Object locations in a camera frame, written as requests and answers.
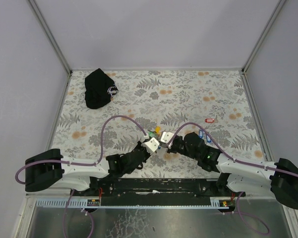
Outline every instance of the yellow object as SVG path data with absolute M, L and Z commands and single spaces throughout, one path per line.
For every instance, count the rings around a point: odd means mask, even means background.
M 155 128 L 155 132 L 156 132 L 157 134 L 160 134 L 160 130 L 161 130 L 161 128 L 160 128 L 159 126 L 157 126 L 157 127 Z

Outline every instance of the floral tablecloth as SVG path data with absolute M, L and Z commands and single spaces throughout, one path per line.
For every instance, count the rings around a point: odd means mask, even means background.
M 100 131 L 113 115 L 126 115 L 145 130 L 175 131 L 185 122 L 206 128 L 231 155 L 263 160 L 262 151 L 238 71 L 108 71 L 119 93 L 101 109 L 86 107 L 84 79 L 74 71 L 53 140 L 63 155 L 100 156 Z M 214 123 L 206 123 L 213 118 Z M 105 156 L 132 150 L 142 132 L 126 119 L 114 119 L 104 133 Z M 186 126 L 179 135 L 199 129 Z M 193 159 L 160 149 L 142 170 L 126 178 L 217 178 Z

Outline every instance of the metal sheet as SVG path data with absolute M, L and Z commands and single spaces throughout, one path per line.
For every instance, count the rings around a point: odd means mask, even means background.
M 243 199 L 242 211 L 259 216 L 271 229 L 270 238 L 292 237 L 281 205 L 275 200 Z M 62 208 L 36 208 L 28 238 L 61 238 Z M 237 214 L 222 215 L 217 210 L 178 209 L 98 209 L 92 213 L 93 238 L 261 238 L 242 223 Z M 265 232 L 256 220 L 246 219 Z M 66 217 L 68 238 L 85 238 L 91 223 L 78 209 L 69 209 Z

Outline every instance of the red key tag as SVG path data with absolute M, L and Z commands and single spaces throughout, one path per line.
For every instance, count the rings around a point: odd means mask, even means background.
M 214 121 L 215 121 L 215 119 L 212 119 L 212 118 L 205 119 L 205 122 L 207 122 L 207 123 L 213 123 Z

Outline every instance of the black cloth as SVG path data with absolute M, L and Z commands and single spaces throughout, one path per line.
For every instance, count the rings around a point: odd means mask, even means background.
M 101 108 L 119 92 L 115 82 L 101 69 L 97 69 L 85 78 L 85 101 L 91 109 Z

